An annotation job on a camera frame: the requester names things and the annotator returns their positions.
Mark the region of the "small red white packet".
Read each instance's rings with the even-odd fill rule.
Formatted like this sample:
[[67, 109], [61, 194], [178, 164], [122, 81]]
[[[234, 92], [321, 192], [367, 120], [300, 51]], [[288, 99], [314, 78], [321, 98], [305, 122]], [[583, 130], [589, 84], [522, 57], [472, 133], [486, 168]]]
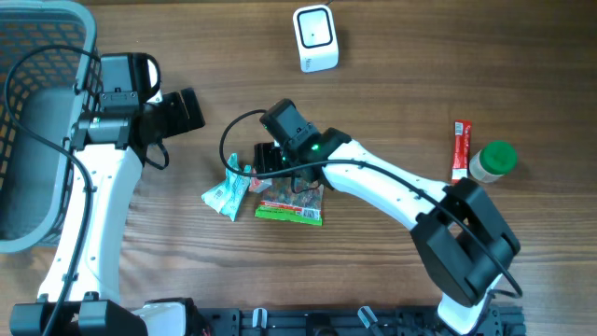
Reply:
[[261, 193], [264, 190], [268, 189], [272, 185], [272, 179], [258, 179], [256, 177], [252, 177], [250, 180], [248, 190], [254, 193]]

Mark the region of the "green snack bag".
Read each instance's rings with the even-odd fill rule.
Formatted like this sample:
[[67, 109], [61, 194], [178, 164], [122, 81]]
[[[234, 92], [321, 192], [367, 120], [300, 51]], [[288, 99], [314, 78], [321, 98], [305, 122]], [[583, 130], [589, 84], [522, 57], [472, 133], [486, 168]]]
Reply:
[[323, 185], [301, 178], [276, 178], [265, 189], [255, 217], [290, 221], [321, 227], [323, 225]]

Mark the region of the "teal snack packet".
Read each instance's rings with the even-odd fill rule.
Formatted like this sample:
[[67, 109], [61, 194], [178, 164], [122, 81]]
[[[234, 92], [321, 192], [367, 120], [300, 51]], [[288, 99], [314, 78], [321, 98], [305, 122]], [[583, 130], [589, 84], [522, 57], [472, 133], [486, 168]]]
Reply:
[[218, 214], [234, 221], [241, 207], [244, 194], [248, 191], [250, 177], [226, 171], [226, 179], [204, 192], [201, 199]]

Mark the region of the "red stick sachet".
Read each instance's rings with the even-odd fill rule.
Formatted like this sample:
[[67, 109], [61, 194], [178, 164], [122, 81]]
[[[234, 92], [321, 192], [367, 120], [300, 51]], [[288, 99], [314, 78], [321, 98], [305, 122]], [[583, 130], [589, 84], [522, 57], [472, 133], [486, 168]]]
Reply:
[[472, 122], [470, 120], [457, 119], [454, 122], [455, 138], [451, 167], [451, 182], [453, 184], [468, 177], [471, 129]]

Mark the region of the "green lid spice jar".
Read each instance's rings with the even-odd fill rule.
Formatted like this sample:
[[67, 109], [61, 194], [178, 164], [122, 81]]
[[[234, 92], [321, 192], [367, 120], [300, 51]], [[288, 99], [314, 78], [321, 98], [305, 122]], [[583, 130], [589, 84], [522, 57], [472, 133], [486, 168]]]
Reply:
[[516, 149], [505, 141], [494, 141], [476, 153], [469, 162], [469, 173], [478, 181], [492, 183], [509, 174], [518, 162]]

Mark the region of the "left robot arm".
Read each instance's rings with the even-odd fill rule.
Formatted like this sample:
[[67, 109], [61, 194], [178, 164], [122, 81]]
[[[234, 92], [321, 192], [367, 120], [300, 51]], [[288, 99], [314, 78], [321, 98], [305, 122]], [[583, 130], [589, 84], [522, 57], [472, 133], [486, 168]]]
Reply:
[[203, 335], [209, 327], [190, 298], [119, 304], [119, 257], [127, 213], [149, 146], [203, 126], [193, 91], [162, 102], [160, 69], [146, 53], [99, 58], [100, 106], [81, 114], [70, 147], [52, 144], [73, 166], [61, 239], [34, 303], [18, 303], [14, 335]]

